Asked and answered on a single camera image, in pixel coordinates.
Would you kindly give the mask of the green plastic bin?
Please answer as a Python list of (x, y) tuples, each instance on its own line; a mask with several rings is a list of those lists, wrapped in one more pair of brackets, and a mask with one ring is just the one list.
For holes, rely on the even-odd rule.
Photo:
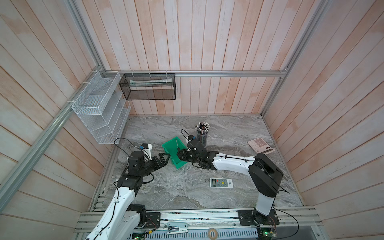
[(178, 156), (177, 156), (177, 144), (176, 144), (176, 140), (178, 141), (178, 144), (179, 144), (179, 147), (180, 149), (187, 149), (187, 147), (185, 146), (185, 144), (178, 138), (178, 137), (175, 137), (171, 140), (169, 140), (168, 142), (162, 144), (162, 147), (164, 149), (164, 151), (167, 153), (167, 154), (170, 154), (171, 155), (171, 160), (172, 160), (172, 163), (175, 165), (176, 169), (180, 169), (181, 167), (183, 167), (187, 162), (183, 162), (181, 161)]

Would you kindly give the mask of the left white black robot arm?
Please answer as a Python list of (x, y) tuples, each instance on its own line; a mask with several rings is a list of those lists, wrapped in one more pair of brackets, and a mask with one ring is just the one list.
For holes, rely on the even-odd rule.
[(171, 155), (159, 153), (148, 161), (146, 156), (143, 151), (134, 151), (128, 157), (128, 165), (115, 184), (114, 197), (87, 240), (127, 240), (135, 228), (148, 226), (146, 207), (133, 201), (144, 184), (144, 177), (165, 167)]

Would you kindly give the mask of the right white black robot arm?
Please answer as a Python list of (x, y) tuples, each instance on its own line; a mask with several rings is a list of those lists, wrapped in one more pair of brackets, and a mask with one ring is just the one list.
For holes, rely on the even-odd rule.
[(191, 139), (185, 149), (178, 148), (181, 161), (198, 164), (199, 168), (214, 171), (231, 171), (249, 176), (255, 184), (259, 196), (250, 217), (243, 217), (251, 225), (267, 225), (275, 216), (272, 211), (275, 198), (281, 188), (283, 171), (265, 154), (250, 157), (236, 157), (217, 151), (207, 151), (196, 139)]

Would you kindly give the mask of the mesh pencil cup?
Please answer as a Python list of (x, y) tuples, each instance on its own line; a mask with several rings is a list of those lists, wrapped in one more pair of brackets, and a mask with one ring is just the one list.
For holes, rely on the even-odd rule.
[(207, 135), (210, 125), (207, 122), (199, 122), (196, 125), (197, 139), (205, 147), (207, 145)]

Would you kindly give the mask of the white remote control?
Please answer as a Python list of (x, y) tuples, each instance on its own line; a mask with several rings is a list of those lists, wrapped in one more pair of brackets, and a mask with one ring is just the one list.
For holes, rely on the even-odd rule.
[(211, 188), (221, 188), (221, 189), (232, 189), (233, 188), (232, 179), (214, 179), (210, 178), (210, 187)]

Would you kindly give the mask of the pink calculator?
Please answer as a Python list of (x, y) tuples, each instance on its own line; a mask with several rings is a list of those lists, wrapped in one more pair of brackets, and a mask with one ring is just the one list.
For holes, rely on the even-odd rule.
[(257, 153), (257, 154), (265, 154), (268, 155), (273, 153), (275, 149), (273, 149), (264, 139), (257, 138), (254, 140), (248, 141), (249, 146)]

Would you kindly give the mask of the tape roll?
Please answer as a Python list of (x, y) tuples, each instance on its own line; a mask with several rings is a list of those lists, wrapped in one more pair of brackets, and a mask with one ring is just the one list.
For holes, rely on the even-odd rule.
[(210, 240), (217, 240), (218, 236), (219, 236), (218, 231), (215, 228), (209, 228), (208, 238)]

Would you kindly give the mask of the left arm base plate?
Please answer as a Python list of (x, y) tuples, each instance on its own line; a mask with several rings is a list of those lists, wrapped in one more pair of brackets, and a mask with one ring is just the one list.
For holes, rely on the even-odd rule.
[(147, 212), (145, 219), (145, 228), (153, 230), (160, 227), (161, 213), (160, 212)]

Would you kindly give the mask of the black mesh wall basket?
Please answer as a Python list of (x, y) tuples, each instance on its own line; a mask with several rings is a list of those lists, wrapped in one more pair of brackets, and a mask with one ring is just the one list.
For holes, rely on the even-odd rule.
[(120, 88), (128, 101), (175, 100), (174, 74), (123, 74)]

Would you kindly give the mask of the aluminium front rail frame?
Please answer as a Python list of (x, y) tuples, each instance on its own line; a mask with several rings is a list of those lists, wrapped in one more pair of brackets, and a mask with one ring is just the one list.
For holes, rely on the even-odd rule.
[[(245, 209), (163, 210), (158, 229), (135, 228), (128, 240), (209, 240), (209, 228), (218, 231), (217, 240), (328, 240), (322, 221), (311, 207), (276, 210), (279, 225), (241, 226), (238, 213)], [(86, 237), (102, 218), (102, 212), (82, 213), (75, 226), (73, 240)], [(167, 235), (168, 222), (188, 223), (188, 232)]]

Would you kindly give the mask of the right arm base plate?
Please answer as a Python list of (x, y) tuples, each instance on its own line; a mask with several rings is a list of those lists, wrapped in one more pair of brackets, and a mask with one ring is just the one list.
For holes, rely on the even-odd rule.
[(256, 226), (260, 227), (261, 225), (279, 225), (280, 221), (278, 219), (276, 210), (271, 209), (270, 213), (265, 216), (253, 210), (239, 210), (237, 211), (239, 221), (241, 226)]

